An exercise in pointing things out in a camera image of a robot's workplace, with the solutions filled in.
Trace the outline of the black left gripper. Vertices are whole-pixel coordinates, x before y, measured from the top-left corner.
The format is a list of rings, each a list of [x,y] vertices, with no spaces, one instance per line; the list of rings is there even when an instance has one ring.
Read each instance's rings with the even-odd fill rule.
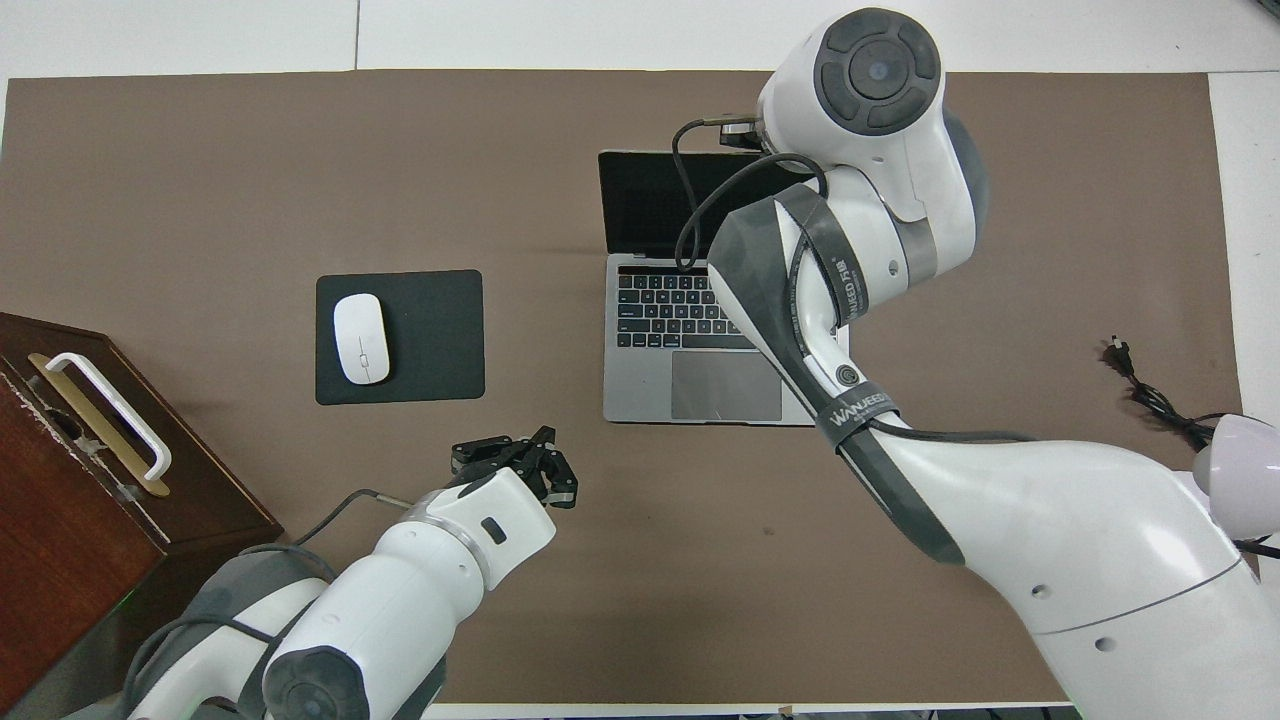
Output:
[[[540,427],[535,439],[495,436],[452,447],[452,471],[465,468],[508,468],[545,506],[573,509],[579,480],[564,454],[556,447],[556,429]]]

